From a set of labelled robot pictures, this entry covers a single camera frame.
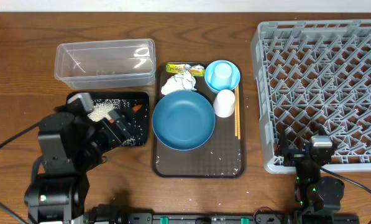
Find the orange carrot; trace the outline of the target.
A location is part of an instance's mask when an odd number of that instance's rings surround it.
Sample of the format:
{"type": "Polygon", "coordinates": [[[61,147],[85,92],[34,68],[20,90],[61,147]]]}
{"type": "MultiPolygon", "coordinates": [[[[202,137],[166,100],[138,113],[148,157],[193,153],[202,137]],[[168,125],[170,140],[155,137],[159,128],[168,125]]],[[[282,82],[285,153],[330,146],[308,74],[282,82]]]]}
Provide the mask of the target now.
{"type": "Polygon", "coordinates": [[[136,113],[140,110],[142,105],[135,105],[133,107],[117,108],[111,110],[108,115],[111,119],[116,120],[119,118],[124,119],[126,122],[131,123],[135,120],[136,113]]]}

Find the white cup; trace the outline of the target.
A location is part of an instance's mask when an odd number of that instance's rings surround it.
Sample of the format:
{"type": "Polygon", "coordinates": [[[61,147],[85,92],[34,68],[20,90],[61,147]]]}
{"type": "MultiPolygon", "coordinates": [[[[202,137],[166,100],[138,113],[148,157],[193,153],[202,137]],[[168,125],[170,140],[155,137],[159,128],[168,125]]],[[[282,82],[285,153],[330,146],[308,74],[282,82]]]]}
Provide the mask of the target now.
{"type": "Polygon", "coordinates": [[[235,102],[236,97],[231,90],[221,90],[213,102],[215,114],[220,118],[230,117],[234,112],[235,102]]]}

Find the white napkin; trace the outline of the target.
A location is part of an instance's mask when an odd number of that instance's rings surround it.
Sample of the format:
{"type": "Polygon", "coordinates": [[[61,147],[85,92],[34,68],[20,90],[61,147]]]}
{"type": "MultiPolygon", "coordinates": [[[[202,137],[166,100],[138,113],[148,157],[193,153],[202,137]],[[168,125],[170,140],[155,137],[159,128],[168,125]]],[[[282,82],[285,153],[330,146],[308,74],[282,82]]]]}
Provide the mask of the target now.
{"type": "Polygon", "coordinates": [[[196,78],[188,71],[171,76],[161,87],[161,94],[168,95],[174,91],[196,91],[196,78]]]}

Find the yellow green snack wrapper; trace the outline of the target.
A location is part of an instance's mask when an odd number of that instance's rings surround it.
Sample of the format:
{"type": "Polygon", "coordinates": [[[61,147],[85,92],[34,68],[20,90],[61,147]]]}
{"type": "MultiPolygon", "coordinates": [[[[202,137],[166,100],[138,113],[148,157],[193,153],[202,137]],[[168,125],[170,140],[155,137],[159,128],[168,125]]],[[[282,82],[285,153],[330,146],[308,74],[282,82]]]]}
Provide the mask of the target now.
{"type": "Polygon", "coordinates": [[[167,63],[165,66],[165,70],[168,73],[190,72],[190,74],[195,77],[203,77],[205,73],[205,68],[202,65],[190,65],[187,63],[183,64],[167,63]]]}

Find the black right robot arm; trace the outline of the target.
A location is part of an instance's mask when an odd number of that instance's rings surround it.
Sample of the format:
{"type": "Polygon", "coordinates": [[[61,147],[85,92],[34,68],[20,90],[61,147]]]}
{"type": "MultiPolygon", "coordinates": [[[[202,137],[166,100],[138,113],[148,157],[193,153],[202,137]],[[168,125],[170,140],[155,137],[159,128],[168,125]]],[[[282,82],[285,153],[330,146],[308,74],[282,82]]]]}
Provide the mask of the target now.
{"type": "Polygon", "coordinates": [[[286,216],[285,223],[334,223],[334,212],[341,208],[345,186],[338,178],[322,177],[321,169],[330,163],[336,149],[322,126],[303,149],[291,147],[286,129],[281,130],[278,150],[283,165],[296,169],[295,200],[301,204],[286,216]]]}

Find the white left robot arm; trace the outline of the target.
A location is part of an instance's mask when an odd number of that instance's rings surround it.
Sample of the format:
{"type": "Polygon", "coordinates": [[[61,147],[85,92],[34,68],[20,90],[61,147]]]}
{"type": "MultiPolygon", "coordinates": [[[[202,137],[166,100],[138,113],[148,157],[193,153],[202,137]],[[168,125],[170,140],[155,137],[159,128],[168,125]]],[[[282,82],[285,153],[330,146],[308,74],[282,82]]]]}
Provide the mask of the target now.
{"type": "Polygon", "coordinates": [[[24,196],[29,223],[71,223],[84,214],[87,171],[131,138],[135,114],[133,108],[115,109],[95,122],[84,109],[61,106],[39,122],[42,156],[34,162],[24,196]]]}

